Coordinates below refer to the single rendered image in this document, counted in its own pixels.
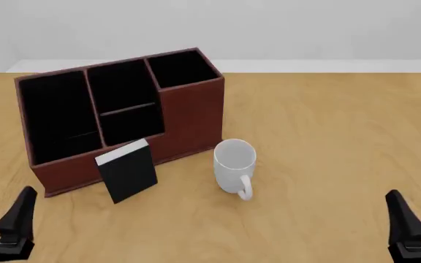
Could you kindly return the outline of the black book with white pages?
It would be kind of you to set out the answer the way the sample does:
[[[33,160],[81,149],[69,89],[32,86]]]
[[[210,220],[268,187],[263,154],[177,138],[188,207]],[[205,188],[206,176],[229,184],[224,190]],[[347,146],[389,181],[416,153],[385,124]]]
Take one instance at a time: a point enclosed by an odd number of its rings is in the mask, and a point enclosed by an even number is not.
[[[117,204],[158,183],[146,140],[136,140],[95,158],[100,176]]]

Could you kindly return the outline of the white ceramic mug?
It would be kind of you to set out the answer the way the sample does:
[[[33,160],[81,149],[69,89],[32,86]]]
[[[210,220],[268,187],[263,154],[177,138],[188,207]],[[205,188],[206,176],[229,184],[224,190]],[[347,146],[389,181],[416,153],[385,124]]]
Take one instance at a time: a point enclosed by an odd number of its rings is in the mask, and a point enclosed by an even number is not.
[[[253,197],[251,178],[257,160],[253,146],[244,140],[220,142],[213,151],[213,172],[219,187],[243,201]]]

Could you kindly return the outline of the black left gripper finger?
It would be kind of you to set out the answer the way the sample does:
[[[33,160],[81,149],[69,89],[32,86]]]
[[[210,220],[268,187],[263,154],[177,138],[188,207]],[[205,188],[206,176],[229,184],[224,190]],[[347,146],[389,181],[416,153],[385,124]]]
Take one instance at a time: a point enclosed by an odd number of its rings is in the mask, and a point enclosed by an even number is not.
[[[0,243],[18,243],[22,238],[33,241],[33,217],[37,192],[26,186],[11,208],[0,218]]]

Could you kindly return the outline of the red-brown desk caddy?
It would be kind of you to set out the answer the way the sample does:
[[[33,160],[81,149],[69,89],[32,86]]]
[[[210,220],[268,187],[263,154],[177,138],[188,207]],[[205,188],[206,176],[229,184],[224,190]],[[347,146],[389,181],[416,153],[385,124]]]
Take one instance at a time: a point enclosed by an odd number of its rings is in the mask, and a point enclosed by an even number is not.
[[[154,164],[214,148],[224,84],[196,47],[15,78],[29,166],[54,197],[102,181],[95,158],[135,140]]]

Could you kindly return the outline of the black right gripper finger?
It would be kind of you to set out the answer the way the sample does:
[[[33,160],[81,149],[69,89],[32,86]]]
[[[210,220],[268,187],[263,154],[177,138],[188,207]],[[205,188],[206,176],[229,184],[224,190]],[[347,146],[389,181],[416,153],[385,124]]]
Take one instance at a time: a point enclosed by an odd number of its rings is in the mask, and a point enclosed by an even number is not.
[[[421,221],[412,212],[398,190],[390,190],[385,195],[390,219],[388,243],[421,242]]]

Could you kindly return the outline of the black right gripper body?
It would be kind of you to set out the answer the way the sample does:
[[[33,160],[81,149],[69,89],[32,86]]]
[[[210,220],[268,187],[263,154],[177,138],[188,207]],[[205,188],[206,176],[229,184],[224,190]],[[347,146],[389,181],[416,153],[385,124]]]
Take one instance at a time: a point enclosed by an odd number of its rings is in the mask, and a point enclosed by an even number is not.
[[[393,263],[421,263],[421,246],[395,243],[388,247]]]

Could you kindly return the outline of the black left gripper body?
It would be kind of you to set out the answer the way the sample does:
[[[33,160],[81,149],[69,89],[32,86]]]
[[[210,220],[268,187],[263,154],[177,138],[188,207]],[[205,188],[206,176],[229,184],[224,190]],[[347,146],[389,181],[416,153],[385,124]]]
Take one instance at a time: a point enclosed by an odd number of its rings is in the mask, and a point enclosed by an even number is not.
[[[22,238],[17,243],[0,243],[0,261],[27,260],[34,243]]]

